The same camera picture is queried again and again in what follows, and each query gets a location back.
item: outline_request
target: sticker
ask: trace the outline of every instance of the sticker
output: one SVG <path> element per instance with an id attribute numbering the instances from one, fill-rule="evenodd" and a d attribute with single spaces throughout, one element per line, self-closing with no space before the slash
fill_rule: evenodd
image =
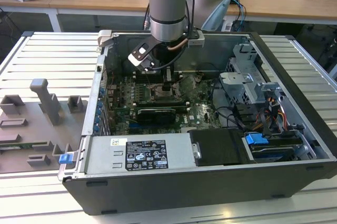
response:
<path id="1" fill-rule="evenodd" d="M 127 171 L 168 169 L 166 143 L 162 141 L 125 141 Z"/>
<path id="2" fill-rule="evenodd" d="M 111 146 L 125 146 L 127 138 L 112 138 L 110 141 Z"/>

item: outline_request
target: warning label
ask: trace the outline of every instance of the warning label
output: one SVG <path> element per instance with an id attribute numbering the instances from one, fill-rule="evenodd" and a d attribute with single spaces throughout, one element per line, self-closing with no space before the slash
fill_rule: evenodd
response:
<path id="1" fill-rule="evenodd" d="M 168 169 L 165 141 L 128 141 L 125 168 L 127 171 Z"/>

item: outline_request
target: barcode sticker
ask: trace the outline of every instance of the barcode sticker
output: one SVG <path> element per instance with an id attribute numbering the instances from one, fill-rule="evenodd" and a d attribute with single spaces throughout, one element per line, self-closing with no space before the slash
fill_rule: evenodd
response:
<path id="1" fill-rule="evenodd" d="M 110 143 L 111 146 L 125 146 L 127 138 L 112 138 Z"/>

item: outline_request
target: blue drive latch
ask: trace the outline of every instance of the blue drive latch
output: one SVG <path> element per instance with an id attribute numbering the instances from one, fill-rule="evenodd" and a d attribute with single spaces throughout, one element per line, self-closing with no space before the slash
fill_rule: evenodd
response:
<path id="1" fill-rule="evenodd" d="M 269 141 L 262 137 L 261 133 L 250 133 L 246 137 L 248 145 L 250 144 L 268 144 Z"/>

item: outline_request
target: blue cable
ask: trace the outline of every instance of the blue cable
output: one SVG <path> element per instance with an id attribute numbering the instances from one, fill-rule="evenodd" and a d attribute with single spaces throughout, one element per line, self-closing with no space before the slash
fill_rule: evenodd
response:
<path id="1" fill-rule="evenodd" d="M 239 27 L 238 27 L 238 31 L 241 29 L 241 26 L 242 26 L 242 24 L 243 24 L 243 14 L 244 14 L 244 10 L 243 10 L 243 7 L 242 7 L 242 5 L 237 1 L 237 0 L 232 0 L 234 3 L 236 3 L 237 5 L 238 5 L 238 7 L 240 8 L 240 10 L 241 10 L 241 22 L 240 22 L 240 25 L 239 25 Z"/>

